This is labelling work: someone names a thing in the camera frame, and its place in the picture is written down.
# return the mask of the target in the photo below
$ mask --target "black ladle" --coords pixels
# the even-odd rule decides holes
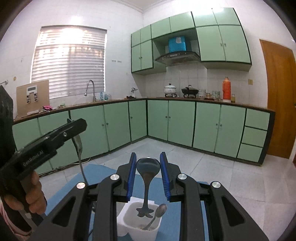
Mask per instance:
[[[144,194],[144,203],[143,207],[137,208],[139,217],[148,217],[153,218],[150,213],[154,212],[153,209],[148,208],[148,191],[149,185],[152,179],[159,173],[160,171],[160,163],[157,159],[146,157],[141,158],[137,162],[137,170],[142,176],[145,185],[145,194]]]

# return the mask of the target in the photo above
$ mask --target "wooden countertop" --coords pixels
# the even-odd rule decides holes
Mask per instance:
[[[195,101],[195,102],[205,102],[205,103],[213,103],[213,104],[225,104],[225,105],[232,105],[232,106],[238,106],[238,107],[243,107],[243,108],[250,108],[254,110],[260,110],[260,111],[266,111],[266,112],[275,112],[274,110],[267,109],[267,108],[262,108],[258,106],[253,106],[249,104],[240,104],[240,103],[227,103],[223,101],[214,101],[214,100],[203,100],[203,99],[193,99],[193,98],[167,98],[167,97],[143,97],[143,98],[136,98],[136,99],[115,99],[115,100],[107,100],[107,101],[97,101],[97,102],[91,102],[91,103],[85,103],[85,104],[77,104],[77,105],[69,105],[65,106],[62,108],[54,109],[52,111],[43,111],[37,114],[33,115],[27,115],[22,118],[16,118],[14,120],[14,124],[18,124],[24,121],[28,121],[31,119],[35,119],[38,117],[46,116],[46,115],[51,115],[54,113],[59,113],[63,111],[70,111],[70,110],[75,110],[75,109],[80,109],[80,108],[85,108],[85,107],[91,107],[91,106],[98,106],[98,105],[104,105],[104,104],[112,104],[112,103],[120,103],[120,102],[126,102],[126,101],[136,101],[136,100],[180,100],[180,101]]]

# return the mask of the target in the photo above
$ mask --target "cutting board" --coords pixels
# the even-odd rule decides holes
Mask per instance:
[[[34,94],[30,94],[30,103],[27,103],[27,88],[37,85],[38,101],[34,101]],[[17,87],[17,114],[24,117],[34,111],[42,111],[42,107],[49,105],[49,81],[42,80]]]

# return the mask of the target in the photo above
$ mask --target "tiled wall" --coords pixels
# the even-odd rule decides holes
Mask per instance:
[[[16,87],[30,83],[40,28],[62,24],[106,29],[106,92],[111,93],[112,98],[123,98],[135,87],[140,90],[136,91],[137,96],[145,96],[144,77],[131,75],[131,33],[143,27],[142,13],[110,0],[33,0],[16,17],[0,42],[0,82],[9,80],[4,87],[14,100],[15,116]],[[51,104],[79,101],[81,96],[71,96],[55,99]]]
[[[146,11],[144,26],[179,13],[209,7],[235,9],[250,48],[253,63],[250,71],[207,70],[200,63],[167,67],[164,74],[146,76],[146,95],[163,96],[163,87],[168,83],[175,85],[178,92],[188,84],[209,92],[221,91],[222,81],[228,76],[237,102],[267,107],[266,67],[259,39],[284,45],[294,54],[296,44],[279,16],[263,0],[174,0]],[[248,85],[248,79],[253,80],[253,85]]]

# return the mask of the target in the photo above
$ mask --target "person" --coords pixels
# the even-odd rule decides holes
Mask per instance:
[[[29,210],[32,213],[43,214],[46,210],[46,199],[42,191],[42,185],[39,181],[39,175],[34,171],[31,174],[31,190],[26,194],[26,201],[29,204]],[[16,237],[10,240],[27,240],[31,234],[31,227],[20,216],[18,210],[24,208],[14,196],[6,194],[1,197],[0,202],[0,239],[3,237]]]

